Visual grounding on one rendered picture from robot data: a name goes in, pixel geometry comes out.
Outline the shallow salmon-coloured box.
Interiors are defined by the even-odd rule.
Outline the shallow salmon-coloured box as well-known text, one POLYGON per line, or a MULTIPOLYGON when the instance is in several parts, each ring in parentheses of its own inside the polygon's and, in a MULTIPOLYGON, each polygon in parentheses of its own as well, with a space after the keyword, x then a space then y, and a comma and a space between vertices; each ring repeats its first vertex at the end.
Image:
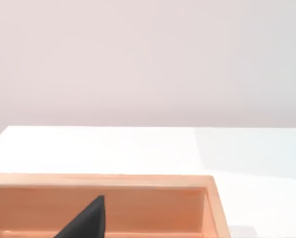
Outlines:
POLYGON ((231 238, 209 175, 0 173, 0 238, 52 238, 96 197, 105 238, 231 238))

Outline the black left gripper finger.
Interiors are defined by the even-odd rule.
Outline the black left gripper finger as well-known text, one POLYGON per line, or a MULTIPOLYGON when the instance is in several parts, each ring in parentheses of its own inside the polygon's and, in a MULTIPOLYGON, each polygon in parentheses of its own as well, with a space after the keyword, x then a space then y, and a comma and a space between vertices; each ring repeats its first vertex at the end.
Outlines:
POLYGON ((93 200, 53 238, 105 238, 105 196, 93 200))

